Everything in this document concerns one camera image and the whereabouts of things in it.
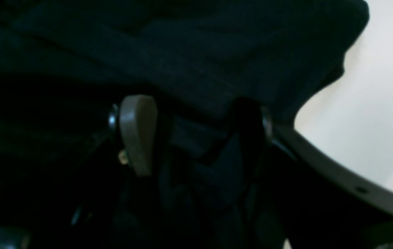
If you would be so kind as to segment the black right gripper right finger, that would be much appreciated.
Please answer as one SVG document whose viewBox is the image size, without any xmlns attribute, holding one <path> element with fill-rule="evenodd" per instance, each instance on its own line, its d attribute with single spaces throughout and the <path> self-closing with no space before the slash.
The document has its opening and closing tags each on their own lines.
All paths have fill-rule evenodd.
<svg viewBox="0 0 393 249">
<path fill-rule="evenodd" d="M 245 181 L 255 187 L 247 218 L 256 245 L 258 212 L 269 204 L 293 249 L 393 249 L 393 191 L 336 163 L 269 109 L 232 105 Z"/>
</svg>

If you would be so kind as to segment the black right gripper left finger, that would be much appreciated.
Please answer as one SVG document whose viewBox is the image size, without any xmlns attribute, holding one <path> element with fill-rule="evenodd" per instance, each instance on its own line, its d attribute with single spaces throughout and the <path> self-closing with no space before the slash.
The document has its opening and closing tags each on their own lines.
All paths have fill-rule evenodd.
<svg viewBox="0 0 393 249">
<path fill-rule="evenodd" d="M 117 145 L 118 160 L 138 177 L 153 174 L 153 147 L 158 108 L 149 95 L 128 95 L 109 112 L 109 137 Z"/>
</svg>

